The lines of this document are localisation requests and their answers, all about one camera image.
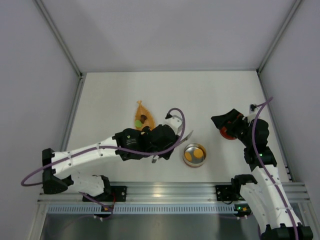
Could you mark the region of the red round lid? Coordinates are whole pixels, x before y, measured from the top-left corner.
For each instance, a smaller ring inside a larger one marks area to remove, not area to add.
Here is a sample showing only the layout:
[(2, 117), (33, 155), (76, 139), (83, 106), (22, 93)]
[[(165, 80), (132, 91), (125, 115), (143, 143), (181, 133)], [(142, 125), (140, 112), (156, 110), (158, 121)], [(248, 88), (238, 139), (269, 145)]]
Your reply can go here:
[(222, 135), (222, 137), (224, 137), (227, 140), (236, 140), (237, 137), (234, 133), (234, 131), (232, 129), (228, 129), (225, 126), (223, 126), (220, 130), (219, 130), (220, 134)]

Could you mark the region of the black round food piece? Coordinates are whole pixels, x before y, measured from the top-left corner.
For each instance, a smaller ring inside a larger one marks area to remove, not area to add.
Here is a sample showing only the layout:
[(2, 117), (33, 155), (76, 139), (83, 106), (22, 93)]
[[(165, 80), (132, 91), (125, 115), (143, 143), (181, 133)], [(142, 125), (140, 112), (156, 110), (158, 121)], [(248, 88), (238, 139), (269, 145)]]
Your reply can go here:
[(151, 131), (151, 128), (149, 126), (145, 126), (143, 129), (142, 129), (142, 132), (144, 133), (147, 133), (147, 132), (150, 132)]

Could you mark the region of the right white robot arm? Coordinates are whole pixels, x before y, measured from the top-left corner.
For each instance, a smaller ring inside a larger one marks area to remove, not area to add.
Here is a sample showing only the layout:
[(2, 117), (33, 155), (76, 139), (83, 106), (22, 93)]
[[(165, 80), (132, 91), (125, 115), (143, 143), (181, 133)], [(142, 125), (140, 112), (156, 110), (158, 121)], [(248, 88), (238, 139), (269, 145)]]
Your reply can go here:
[(310, 226), (304, 226), (294, 212), (279, 176), (276, 158), (268, 146), (269, 124), (258, 117), (257, 107), (244, 116), (236, 109), (212, 116), (215, 127), (229, 140), (244, 145), (244, 159), (250, 174), (231, 179), (231, 195), (244, 199), (258, 222), (262, 240), (311, 240)]

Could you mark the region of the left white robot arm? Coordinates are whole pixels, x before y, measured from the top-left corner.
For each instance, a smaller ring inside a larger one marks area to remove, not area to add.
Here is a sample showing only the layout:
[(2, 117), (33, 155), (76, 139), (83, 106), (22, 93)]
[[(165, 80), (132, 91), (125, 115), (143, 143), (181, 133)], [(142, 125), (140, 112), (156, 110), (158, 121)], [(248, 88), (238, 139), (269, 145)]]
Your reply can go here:
[(82, 170), (109, 162), (128, 161), (157, 156), (168, 160), (180, 144), (185, 126), (160, 124), (154, 129), (126, 128), (101, 142), (73, 151), (42, 152), (43, 192), (47, 195), (72, 190), (90, 198), (107, 198), (112, 194), (110, 181), (104, 175), (88, 175)]

